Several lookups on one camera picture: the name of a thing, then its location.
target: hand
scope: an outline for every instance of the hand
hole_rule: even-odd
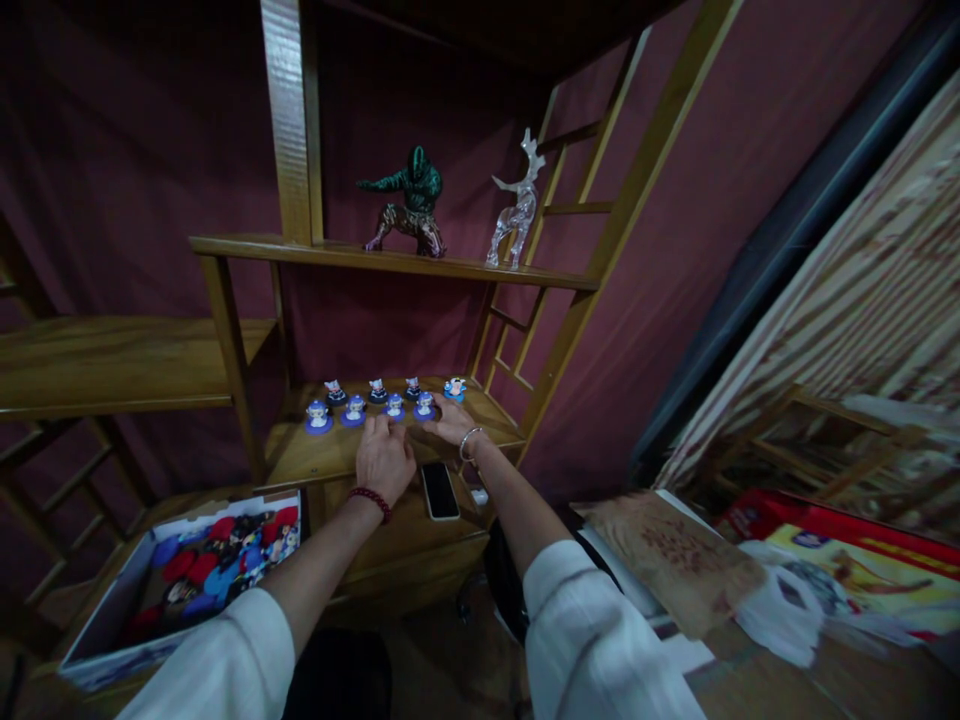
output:
[[[463,409],[463,406],[455,400],[450,400],[445,398],[442,395],[434,395],[433,402],[440,410],[440,420],[429,420],[423,424],[423,429],[428,433],[433,433],[438,437],[443,438],[451,445],[456,445],[460,447],[460,443],[463,442],[464,436],[470,432],[473,428],[477,427],[477,423],[470,413]],[[474,448],[478,442],[483,442],[487,438],[486,433],[474,433],[470,436],[470,439],[467,440],[467,447],[464,448],[468,455],[475,455]]]
[[[357,450],[357,485],[378,493],[393,507],[416,470],[407,429],[389,421],[386,415],[367,415]]]

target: crystal deer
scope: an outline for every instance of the crystal deer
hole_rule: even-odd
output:
[[[497,218],[497,229],[490,241],[490,252],[487,253],[487,265],[492,267],[500,264],[500,241],[508,233],[516,230],[517,236],[510,248],[510,255],[513,258],[512,267],[514,270],[517,269],[520,265],[523,243],[526,242],[527,232],[530,230],[530,223],[533,222],[533,216],[537,212],[537,189],[533,186],[533,183],[537,179],[540,168],[546,165],[547,161],[537,155],[537,141],[530,137],[530,128],[527,128],[523,134],[523,142],[520,147],[527,153],[527,160],[530,163],[523,180],[507,185],[500,178],[496,176],[493,178],[498,188],[517,194],[517,204],[513,207],[504,208],[500,217]]]

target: person's left hand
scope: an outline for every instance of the person's left hand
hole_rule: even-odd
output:
[[[407,429],[390,422],[386,415],[367,415],[357,450],[357,485],[378,493],[393,507],[416,470]]]

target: wooden shelf board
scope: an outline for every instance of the wooden shelf board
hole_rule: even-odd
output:
[[[275,320],[241,320],[249,360]],[[209,318],[60,317],[0,336],[0,421],[231,404]]]
[[[435,395],[443,394],[444,378],[422,377],[420,387]],[[467,381],[464,407],[478,425],[482,425],[494,442],[501,448],[523,446],[525,440],[516,423],[499,406],[478,388],[472,380]],[[364,398],[370,390],[367,381],[343,382],[341,387],[348,395]],[[389,392],[402,392],[406,383],[402,378],[385,379],[384,387]],[[306,407],[315,399],[323,400],[326,388],[323,383],[305,385],[295,389],[287,398],[280,422],[273,426],[267,438],[267,482],[258,488],[266,492],[288,487],[301,487],[322,480],[352,475],[356,465],[357,448],[363,435],[362,428],[346,428],[340,422],[343,408],[333,411],[335,425],[326,435],[307,435],[305,429]],[[367,412],[380,413],[383,406],[367,403]],[[412,403],[405,402],[407,426],[417,462],[420,464],[458,457],[457,448],[439,438],[428,435],[413,418]]]
[[[484,282],[514,283],[573,290],[598,290],[600,281],[582,275],[552,272],[535,267],[511,270],[490,268],[483,260],[469,258],[419,257],[411,253],[365,252],[358,245],[326,241],[322,246],[308,247],[284,243],[279,235],[203,235],[190,238],[198,255],[274,260],[279,262],[352,267],[362,270],[433,275]]]

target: smartphone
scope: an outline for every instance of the smartphone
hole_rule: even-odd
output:
[[[450,473],[443,463],[430,463],[420,467],[423,491],[427,496],[427,510],[431,520],[456,520],[460,517],[460,505],[453,492]]]

